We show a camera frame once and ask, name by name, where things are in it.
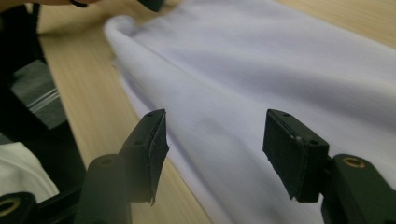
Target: gold screw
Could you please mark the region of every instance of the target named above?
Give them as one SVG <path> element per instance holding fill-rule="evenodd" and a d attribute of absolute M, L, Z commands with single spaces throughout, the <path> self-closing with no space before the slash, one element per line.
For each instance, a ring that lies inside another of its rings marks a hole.
<path fill-rule="evenodd" d="M 356 158 L 353 158 L 353 157 L 343 158 L 343 162 L 346 165 L 352 166 L 352 167 L 355 167 L 355 168 L 364 168 L 366 166 L 366 164 L 364 164 L 364 162 L 362 162 L 361 160 L 358 160 Z"/>
<path fill-rule="evenodd" d="M 5 209 L 0 210 L 0 217 L 5 217 L 6 215 L 13 212 L 21 204 L 20 198 L 8 198 L 0 202 L 0 207 L 5 206 Z"/>

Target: black plastic part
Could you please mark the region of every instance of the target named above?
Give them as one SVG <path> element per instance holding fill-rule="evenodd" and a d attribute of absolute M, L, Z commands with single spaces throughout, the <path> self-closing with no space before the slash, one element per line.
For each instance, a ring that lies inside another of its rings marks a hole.
<path fill-rule="evenodd" d="M 263 151 L 291 198 L 317 202 L 329 144 L 292 115 L 267 111 Z"/>
<path fill-rule="evenodd" d="M 75 224 L 129 224 L 124 160 L 105 155 L 91 162 L 78 204 Z"/>
<path fill-rule="evenodd" d="M 81 187 L 75 187 L 38 205 L 40 224 L 69 224 L 73 223 L 78 209 Z"/>
<path fill-rule="evenodd" d="M 374 166 L 351 155 L 333 159 L 332 179 L 348 223 L 396 223 L 396 191 Z"/>
<path fill-rule="evenodd" d="M 20 192 L 0 197 L 0 223 L 38 223 L 35 196 L 28 192 Z"/>
<path fill-rule="evenodd" d="M 81 188 L 86 168 L 68 122 L 46 131 L 35 139 L 23 141 L 23 144 L 40 160 L 61 194 L 74 187 Z"/>
<path fill-rule="evenodd" d="M 120 151 L 126 161 L 131 202 L 154 203 L 168 150 L 165 110 L 152 111 L 140 120 Z"/>
<path fill-rule="evenodd" d="M 143 6 L 151 11 L 158 12 L 163 6 L 163 0 L 138 0 Z"/>
<path fill-rule="evenodd" d="M 325 224 L 347 224 L 347 216 L 338 200 L 324 198 L 321 214 Z"/>
<path fill-rule="evenodd" d="M 14 142 L 31 140 L 48 130 L 47 126 L 1 81 L 0 102 L 0 132 L 8 139 Z"/>

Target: wooden table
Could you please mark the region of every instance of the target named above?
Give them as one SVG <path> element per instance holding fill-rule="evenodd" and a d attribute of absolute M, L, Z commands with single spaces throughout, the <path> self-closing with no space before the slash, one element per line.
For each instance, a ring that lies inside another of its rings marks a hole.
<path fill-rule="evenodd" d="M 103 34 L 105 21 L 126 14 L 143 23 L 179 4 L 167 1 L 160 14 L 135 0 L 103 0 L 88 8 L 43 7 L 40 40 L 86 165 L 118 153 L 138 122 L 112 65 L 114 54 Z M 394 0 L 278 0 L 279 2 L 396 48 Z M 133 204 L 134 223 L 210 223 L 210 219 L 166 161 L 157 202 Z"/>

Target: white cloth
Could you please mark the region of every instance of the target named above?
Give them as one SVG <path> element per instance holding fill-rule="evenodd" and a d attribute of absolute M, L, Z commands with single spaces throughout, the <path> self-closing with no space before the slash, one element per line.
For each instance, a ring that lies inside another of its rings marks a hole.
<path fill-rule="evenodd" d="M 322 223 L 262 152 L 268 108 L 396 187 L 396 51 L 270 0 L 186 0 L 106 24 L 138 114 L 167 111 L 169 158 L 215 223 Z"/>
<path fill-rule="evenodd" d="M 41 203 L 59 193 L 40 161 L 22 143 L 0 145 L 0 195 L 30 192 Z"/>

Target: black metal bracket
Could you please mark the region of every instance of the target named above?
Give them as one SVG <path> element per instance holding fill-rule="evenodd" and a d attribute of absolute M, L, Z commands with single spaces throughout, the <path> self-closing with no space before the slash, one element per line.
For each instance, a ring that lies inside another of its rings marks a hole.
<path fill-rule="evenodd" d="M 395 224 L 396 192 L 374 166 L 351 155 L 328 156 L 329 144 L 294 116 L 268 110 L 263 151 L 289 196 L 315 203 L 326 224 Z"/>
<path fill-rule="evenodd" d="M 82 188 L 70 189 L 43 203 L 27 192 L 0 197 L 0 223 L 131 223 L 130 203 L 155 201 L 169 146 L 165 111 L 148 113 L 119 154 L 90 163 Z"/>

